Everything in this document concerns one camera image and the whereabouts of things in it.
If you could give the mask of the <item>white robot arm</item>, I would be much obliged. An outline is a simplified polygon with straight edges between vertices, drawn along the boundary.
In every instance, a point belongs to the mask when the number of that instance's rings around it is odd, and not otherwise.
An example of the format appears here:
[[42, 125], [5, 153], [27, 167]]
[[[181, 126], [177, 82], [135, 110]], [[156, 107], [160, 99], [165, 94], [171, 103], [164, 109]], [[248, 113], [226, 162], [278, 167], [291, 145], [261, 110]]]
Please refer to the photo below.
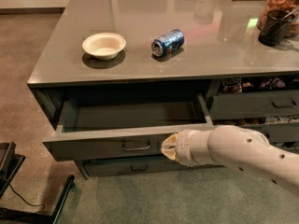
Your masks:
[[260, 132], [232, 125], [184, 130], [162, 142], [162, 153], [185, 166], [223, 165], [264, 178], [299, 195], [299, 155], [272, 146]]

